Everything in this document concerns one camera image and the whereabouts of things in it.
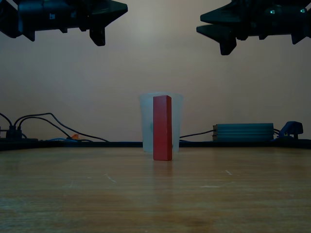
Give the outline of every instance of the wood grain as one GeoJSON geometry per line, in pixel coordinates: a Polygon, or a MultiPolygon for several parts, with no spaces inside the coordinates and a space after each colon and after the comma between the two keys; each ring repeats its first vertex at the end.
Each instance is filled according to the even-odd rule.
{"type": "Polygon", "coordinates": [[[0,232],[311,231],[311,150],[0,152],[0,232]]]}

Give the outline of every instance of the translucent plastic cup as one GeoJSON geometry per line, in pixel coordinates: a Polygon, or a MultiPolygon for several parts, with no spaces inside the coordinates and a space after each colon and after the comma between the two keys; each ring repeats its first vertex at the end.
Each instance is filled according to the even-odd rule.
{"type": "Polygon", "coordinates": [[[139,96],[141,122],[142,122],[142,143],[144,152],[153,152],[154,137],[153,137],[153,113],[154,113],[154,96],[170,96],[172,98],[172,140],[173,152],[179,151],[180,137],[180,121],[181,111],[184,97],[179,94],[167,92],[155,92],[142,94],[139,96]]]}

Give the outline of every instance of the red block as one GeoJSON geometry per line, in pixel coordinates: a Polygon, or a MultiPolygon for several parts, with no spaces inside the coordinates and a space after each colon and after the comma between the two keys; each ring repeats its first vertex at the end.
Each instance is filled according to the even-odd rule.
{"type": "Polygon", "coordinates": [[[154,97],[154,160],[172,160],[172,98],[154,97]]]}

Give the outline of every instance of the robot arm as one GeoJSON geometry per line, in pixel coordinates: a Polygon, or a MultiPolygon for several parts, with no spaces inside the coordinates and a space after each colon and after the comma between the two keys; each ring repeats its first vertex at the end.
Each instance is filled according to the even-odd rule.
{"type": "Polygon", "coordinates": [[[0,31],[11,38],[24,35],[35,41],[36,31],[68,28],[89,30],[97,46],[105,45],[105,27],[127,12],[127,5],[112,0],[15,0],[16,10],[0,0],[0,31]]]}
{"type": "Polygon", "coordinates": [[[220,44],[221,54],[229,55],[238,40],[269,35],[292,36],[293,44],[311,37],[311,13],[306,7],[311,0],[232,0],[224,7],[201,15],[210,23],[197,27],[201,33],[220,44]]]}

